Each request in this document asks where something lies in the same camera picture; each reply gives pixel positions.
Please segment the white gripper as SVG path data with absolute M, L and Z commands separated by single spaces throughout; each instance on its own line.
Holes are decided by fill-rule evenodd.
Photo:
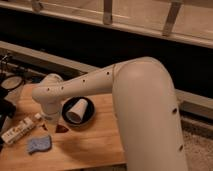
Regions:
M 60 102 L 46 103 L 42 106 L 42 116 L 50 124 L 57 124 L 61 116 L 62 104 Z

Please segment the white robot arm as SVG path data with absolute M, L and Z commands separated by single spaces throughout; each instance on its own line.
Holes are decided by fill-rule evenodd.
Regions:
M 55 124 L 61 101 L 110 93 L 127 171 L 188 171 L 177 97 L 164 65 L 142 57 L 63 81 L 50 74 L 33 89 L 44 119 Z

